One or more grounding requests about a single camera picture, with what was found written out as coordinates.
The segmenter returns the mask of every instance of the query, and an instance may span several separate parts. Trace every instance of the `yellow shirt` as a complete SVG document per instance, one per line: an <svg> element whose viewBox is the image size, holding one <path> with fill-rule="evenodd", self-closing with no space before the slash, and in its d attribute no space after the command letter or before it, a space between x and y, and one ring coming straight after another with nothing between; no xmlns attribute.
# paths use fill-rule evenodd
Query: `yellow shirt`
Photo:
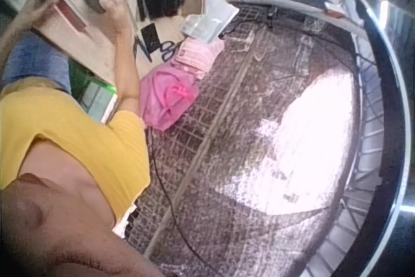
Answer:
<svg viewBox="0 0 415 277"><path fill-rule="evenodd" d="M49 139L84 165L119 222L150 184L143 122L119 111L107 125L98 123L52 85L44 78L26 78L2 94L0 189L17 178L33 140Z"/></svg>

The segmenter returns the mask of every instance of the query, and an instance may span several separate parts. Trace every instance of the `wooden board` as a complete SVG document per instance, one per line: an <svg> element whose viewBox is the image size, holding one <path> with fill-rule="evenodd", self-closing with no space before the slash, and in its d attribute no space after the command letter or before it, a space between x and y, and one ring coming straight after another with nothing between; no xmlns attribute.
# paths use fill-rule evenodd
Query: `wooden board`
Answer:
<svg viewBox="0 0 415 277"><path fill-rule="evenodd" d="M6 0L17 10L23 6L26 0ZM90 69L101 79L110 84L114 84L113 78L113 56L114 46L112 28L108 26L106 17L92 11L84 0L71 0L79 9L81 14L90 23L86 34L77 34L71 27L58 15L55 14L51 19L39 28L39 32L50 42L66 52L71 58ZM132 12L136 12L136 0L127 0ZM152 23L144 21L137 24L138 33L141 28ZM183 40L180 33L180 25L183 18L162 18L155 21L156 29L160 41L171 40L178 42ZM141 50L137 51L137 70L139 76L143 78L154 66L162 63L161 53L152 53L153 63L150 63Z"/></svg>

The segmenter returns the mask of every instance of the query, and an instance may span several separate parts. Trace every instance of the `blue jeans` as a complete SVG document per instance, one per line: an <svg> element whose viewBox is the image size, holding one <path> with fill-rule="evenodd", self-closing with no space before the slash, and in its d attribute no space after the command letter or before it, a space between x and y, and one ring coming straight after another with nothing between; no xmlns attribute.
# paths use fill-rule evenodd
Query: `blue jeans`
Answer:
<svg viewBox="0 0 415 277"><path fill-rule="evenodd" d="M1 80L4 86L27 77L45 77L71 94L67 56L39 36L26 33L10 54Z"/></svg>

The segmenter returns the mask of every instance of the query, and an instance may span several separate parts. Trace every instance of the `pink plastic bag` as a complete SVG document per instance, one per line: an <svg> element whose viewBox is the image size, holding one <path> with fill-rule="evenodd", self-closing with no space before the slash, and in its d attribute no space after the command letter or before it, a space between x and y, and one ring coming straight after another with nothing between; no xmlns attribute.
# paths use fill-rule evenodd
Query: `pink plastic bag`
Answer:
<svg viewBox="0 0 415 277"><path fill-rule="evenodd" d="M162 64L141 81L140 116L147 126L166 131L193 104L199 88L192 74Z"/></svg>

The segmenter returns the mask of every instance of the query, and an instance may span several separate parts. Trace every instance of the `pink cloth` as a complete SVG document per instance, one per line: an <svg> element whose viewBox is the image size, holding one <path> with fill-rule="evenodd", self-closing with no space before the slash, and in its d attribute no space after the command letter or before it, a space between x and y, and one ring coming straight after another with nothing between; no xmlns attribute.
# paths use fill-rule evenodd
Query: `pink cloth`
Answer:
<svg viewBox="0 0 415 277"><path fill-rule="evenodd" d="M141 81L140 116L147 126L165 131L193 104L198 94L192 74L169 63L161 64Z"/></svg>
<svg viewBox="0 0 415 277"><path fill-rule="evenodd" d="M225 48L223 40L217 39L207 44L197 39L187 38L174 56L171 64L203 79L212 68L216 57Z"/></svg>

